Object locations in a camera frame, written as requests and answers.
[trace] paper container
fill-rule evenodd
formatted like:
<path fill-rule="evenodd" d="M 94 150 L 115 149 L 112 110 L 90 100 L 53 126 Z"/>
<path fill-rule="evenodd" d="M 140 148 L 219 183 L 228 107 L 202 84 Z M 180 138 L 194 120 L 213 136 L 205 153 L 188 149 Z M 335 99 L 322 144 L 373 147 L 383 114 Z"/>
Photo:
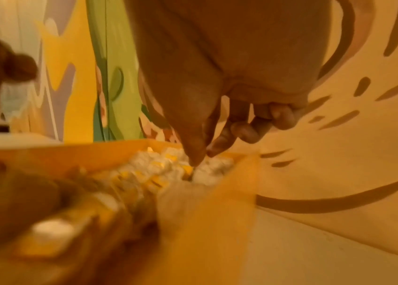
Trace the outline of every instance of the paper container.
<path fill-rule="evenodd" d="M 154 140 L 133 140 L 0 150 L 0 161 L 11 164 L 29 161 L 50 175 L 62 177 L 78 166 L 87 171 L 111 169 L 126 162 L 138 150 L 151 147 L 159 152 L 169 146 L 180 147 Z M 232 157 L 237 165 L 199 206 L 171 250 L 150 263 L 138 261 L 143 271 L 135 273 L 132 282 L 129 276 L 122 274 L 125 268 L 120 270 L 117 261 L 115 274 L 102 279 L 99 276 L 100 284 L 111 284 L 111 281 L 137 285 L 238 284 L 253 222 L 259 157 L 223 156 Z"/>

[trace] painted wall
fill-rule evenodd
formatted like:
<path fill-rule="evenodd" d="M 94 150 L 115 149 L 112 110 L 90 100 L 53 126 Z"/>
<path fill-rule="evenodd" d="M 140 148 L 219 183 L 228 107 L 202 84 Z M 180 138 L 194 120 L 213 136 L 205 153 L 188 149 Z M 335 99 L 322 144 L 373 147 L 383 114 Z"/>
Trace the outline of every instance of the painted wall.
<path fill-rule="evenodd" d="M 266 210 L 398 254 L 398 0 L 334 0 L 332 21 L 297 127 L 232 150 L 263 153 Z M 37 82 L 3 90 L 12 130 L 69 143 L 176 141 L 138 71 L 122 0 L 0 0 L 0 38 L 41 70 Z M 366 205 L 333 199 L 368 190 L 356 196 Z M 340 208 L 318 203 L 315 214 L 297 213 L 274 198 L 284 206 L 326 198 Z"/>

